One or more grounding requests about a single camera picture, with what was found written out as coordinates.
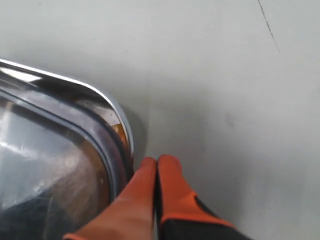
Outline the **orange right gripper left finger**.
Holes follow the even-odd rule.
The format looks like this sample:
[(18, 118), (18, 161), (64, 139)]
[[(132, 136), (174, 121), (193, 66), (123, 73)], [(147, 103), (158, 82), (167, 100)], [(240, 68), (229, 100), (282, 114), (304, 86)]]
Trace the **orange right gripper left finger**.
[(151, 240), (157, 162), (145, 157), (120, 195), (101, 214), (64, 240)]

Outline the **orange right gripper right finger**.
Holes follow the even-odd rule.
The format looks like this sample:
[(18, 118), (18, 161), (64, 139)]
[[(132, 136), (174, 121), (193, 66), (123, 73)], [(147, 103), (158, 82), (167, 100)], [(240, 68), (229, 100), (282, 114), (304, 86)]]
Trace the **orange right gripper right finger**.
[(231, 223), (214, 214), (189, 186), (180, 161), (157, 160), (156, 216), (160, 240), (247, 240)]

